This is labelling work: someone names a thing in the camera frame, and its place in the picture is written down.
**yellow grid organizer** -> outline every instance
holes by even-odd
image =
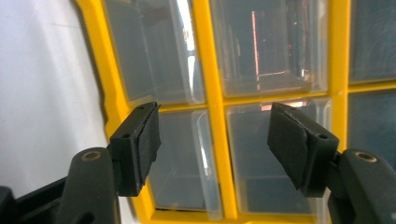
[[[329,58],[326,91],[280,92],[269,95],[228,98],[223,95],[218,58],[215,47],[211,3],[209,0],[192,1],[192,18],[196,33],[199,58],[205,83],[205,103],[197,105],[164,105],[160,112],[177,112],[207,109],[212,132],[213,151],[222,203],[222,218],[210,220],[206,212],[156,209],[150,190],[150,181],[139,197],[132,198],[137,217],[141,223],[314,223],[311,215],[247,214],[238,209],[237,190],[233,182],[233,167],[227,133],[226,109],[228,106],[259,104],[262,102],[287,101],[302,98],[329,98],[332,104],[332,132],[340,138],[339,150],[347,148],[348,95],[356,92],[396,89],[395,81],[348,83],[351,2],[329,1]],[[102,0],[78,0],[91,41],[94,59],[99,70],[105,93],[107,114],[106,134],[110,136],[137,106],[128,102],[123,87],[115,47],[109,31],[105,4]]]

